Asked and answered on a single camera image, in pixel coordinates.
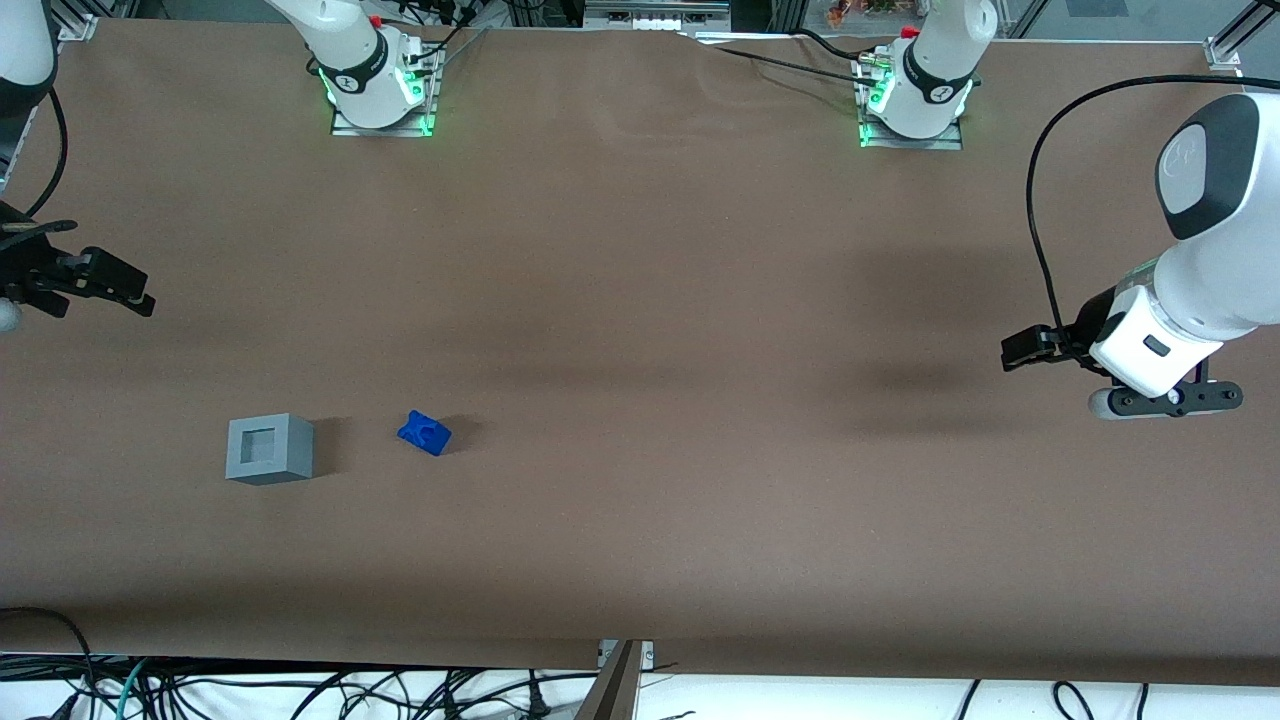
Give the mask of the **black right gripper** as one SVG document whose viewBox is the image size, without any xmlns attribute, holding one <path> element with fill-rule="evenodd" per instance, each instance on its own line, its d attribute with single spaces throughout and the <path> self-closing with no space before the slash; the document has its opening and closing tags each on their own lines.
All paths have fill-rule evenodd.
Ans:
<svg viewBox="0 0 1280 720">
<path fill-rule="evenodd" d="M 100 291 L 140 316 L 154 314 L 156 300 L 146 293 L 147 274 L 105 249 L 83 249 L 72 255 L 52 246 L 44 233 L 3 233 L 1 319 L 22 319 L 36 310 L 61 319 L 70 301 L 56 288 L 72 277 L 77 287 Z"/>
</svg>

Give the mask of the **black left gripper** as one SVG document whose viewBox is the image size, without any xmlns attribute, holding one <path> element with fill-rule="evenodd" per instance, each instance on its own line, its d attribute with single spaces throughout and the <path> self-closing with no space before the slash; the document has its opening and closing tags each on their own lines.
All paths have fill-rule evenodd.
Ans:
<svg viewBox="0 0 1280 720">
<path fill-rule="evenodd" d="M 1020 331 L 1004 338 L 1004 372 L 1046 363 L 1051 354 L 1061 354 L 1064 361 L 1075 363 L 1083 369 L 1102 369 L 1091 348 L 1103 334 L 1115 292 L 1115 288 L 1107 288 L 1094 295 L 1080 306 L 1075 320 L 1066 325 L 1039 324 L 1038 331 Z"/>
</svg>

